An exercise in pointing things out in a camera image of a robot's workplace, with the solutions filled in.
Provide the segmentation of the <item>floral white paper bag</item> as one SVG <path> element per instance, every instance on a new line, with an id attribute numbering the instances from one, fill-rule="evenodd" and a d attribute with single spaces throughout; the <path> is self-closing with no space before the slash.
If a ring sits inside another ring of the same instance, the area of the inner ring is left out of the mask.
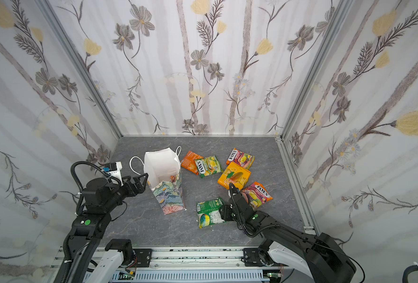
<path id="1" fill-rule="evenodd" d="M 182 147 L 175 150 L 171 148 L 154 152 L 146 152 L 140 159 L 144 173 L 148 174 L 148 186 L 165 215 L 184 211 L 185 205 L 182 197 L 181 161 L 179 155 Z"/>

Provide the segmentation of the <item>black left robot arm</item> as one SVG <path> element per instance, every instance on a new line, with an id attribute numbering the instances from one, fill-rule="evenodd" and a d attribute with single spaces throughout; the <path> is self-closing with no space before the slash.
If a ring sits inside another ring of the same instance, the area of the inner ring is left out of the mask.
<path id="1" fill-rule="evenodd" d="M 83 186 L 76 167 L 87 165 L 102 174 Z M 99 167 L 87 161 L 77 161 L 70 167 L 70 173 L 80 193 L 76 207 L 76 218 L 70 232 L 64 239 L 62 248 L 64 259 L 55 277 L 56 283 L 81 283 L 108 225 L 113 221 L 111 213 L 125 202 L 144 193 L 149 175 L 143 173 L 137 177 L 115 177 L 113 169 L 119 169 L 115 163 Z"/>

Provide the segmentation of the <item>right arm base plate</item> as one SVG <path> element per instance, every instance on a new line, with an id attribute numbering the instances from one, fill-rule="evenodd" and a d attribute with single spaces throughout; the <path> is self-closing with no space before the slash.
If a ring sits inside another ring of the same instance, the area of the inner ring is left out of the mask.
<path id="1" fill-rule="evenodd" d="M 264 249 L 244 248 L 241 261 L 247 267 L 279 266 Z"/>

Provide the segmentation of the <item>green Fox's tea candy bag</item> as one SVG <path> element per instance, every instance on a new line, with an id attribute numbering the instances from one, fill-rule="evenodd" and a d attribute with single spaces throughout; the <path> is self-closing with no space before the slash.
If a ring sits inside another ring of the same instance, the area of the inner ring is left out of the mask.
<path id="1" fill-rule="evenodd" d="M 224 206 L 221 198 L 207 200 L 197 203 L 198 227 L 202 229 L 206 226 L 224 223 L 220 209 Z"/>

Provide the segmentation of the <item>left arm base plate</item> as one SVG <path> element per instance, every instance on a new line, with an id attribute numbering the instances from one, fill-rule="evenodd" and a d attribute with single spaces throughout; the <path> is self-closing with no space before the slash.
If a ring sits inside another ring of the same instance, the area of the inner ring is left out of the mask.
<path id="1" fill-rule="evenodd" d="M 152 259 L 152 249 L 134 248 L 130 239 L 112 239 L 105 246 L 103 259 L 115 259 L 121 267 L 148 268 Z"/>

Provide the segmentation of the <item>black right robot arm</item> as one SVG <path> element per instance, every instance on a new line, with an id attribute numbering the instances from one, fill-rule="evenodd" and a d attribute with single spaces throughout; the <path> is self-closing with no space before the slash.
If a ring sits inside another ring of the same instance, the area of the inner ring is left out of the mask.
<path id="1" fill-rule="evenodd" d="M 275 220 L 268 213 L 255 211 L 239 189 L 229 186 L 229 204 L 222 216 L 231 220 L 250 238 L 264 241 L 257 247 L 263 265 L 287 265 L 316 283 L 350 283 L 359 264 L 348 256 L 328 234 L 312 235 Z"/>

